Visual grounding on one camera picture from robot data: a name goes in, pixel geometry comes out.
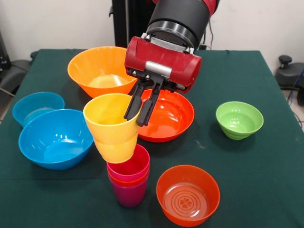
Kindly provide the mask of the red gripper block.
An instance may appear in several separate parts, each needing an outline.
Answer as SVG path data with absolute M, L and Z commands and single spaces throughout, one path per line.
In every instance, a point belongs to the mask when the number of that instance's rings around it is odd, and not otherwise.
M 133 96 L 124 115 L 127 121 L 138 113 L 137 125 L 147 126 L 153 109 L 162 89 L 163 82 L 173 86 L 174 90 L 187 93 L 194 85 L 201 67 L 202 58 L 192 53 L 186 54 L 167 49 L 155 44 L 156 38 L 147 41 L 143 38 L 133 37 L 128 45 L 125 56 L 125 68 L 128 75 L 145 79 L 147 75 L 162 76 L 154 80 L 150 98 L 142 105 L 141 96 L 149 81 L 138 80 L 134 86 Z

